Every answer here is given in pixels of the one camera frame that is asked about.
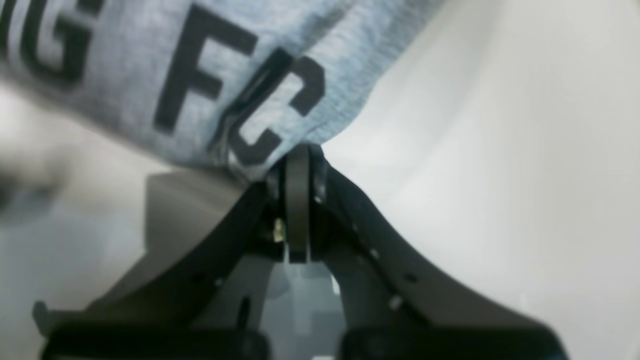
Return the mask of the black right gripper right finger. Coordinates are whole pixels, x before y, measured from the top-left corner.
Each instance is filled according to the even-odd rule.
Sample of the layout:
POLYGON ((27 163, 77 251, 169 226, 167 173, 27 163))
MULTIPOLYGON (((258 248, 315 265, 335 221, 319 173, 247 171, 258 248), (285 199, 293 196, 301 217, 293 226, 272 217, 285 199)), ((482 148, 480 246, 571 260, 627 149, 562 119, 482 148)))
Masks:
POLYGON ((490 300, 409 244, 366 194, 310 153, 314 260, 336 279, 339 360, 566 360, 547 325, 490 300))

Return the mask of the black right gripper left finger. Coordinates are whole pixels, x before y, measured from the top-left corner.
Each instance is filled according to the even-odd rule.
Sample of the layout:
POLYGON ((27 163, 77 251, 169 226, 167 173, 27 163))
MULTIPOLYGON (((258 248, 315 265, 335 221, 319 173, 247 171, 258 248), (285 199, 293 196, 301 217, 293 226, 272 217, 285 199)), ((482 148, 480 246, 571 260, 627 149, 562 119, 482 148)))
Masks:
POLYGON ((269 358, 258 326, 276 264, 311 259, 311 147, 265 180, 176 171, 146 183, 145 253, 82 310, 34 304, 42 360, 269 358))

